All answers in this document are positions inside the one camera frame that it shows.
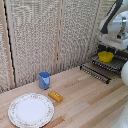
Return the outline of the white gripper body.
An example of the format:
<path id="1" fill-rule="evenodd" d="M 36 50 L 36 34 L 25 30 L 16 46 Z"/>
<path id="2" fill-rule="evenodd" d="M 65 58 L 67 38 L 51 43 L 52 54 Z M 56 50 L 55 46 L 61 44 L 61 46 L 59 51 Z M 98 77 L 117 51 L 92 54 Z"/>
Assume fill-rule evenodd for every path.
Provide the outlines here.
<path id="1" fill-rule="evenodd" d="M 101 37 L 101 41 L 107 46 L 111 46 L 119 50 L 124 50 L 128 47 L 128 33 L 103 34 Z"/>

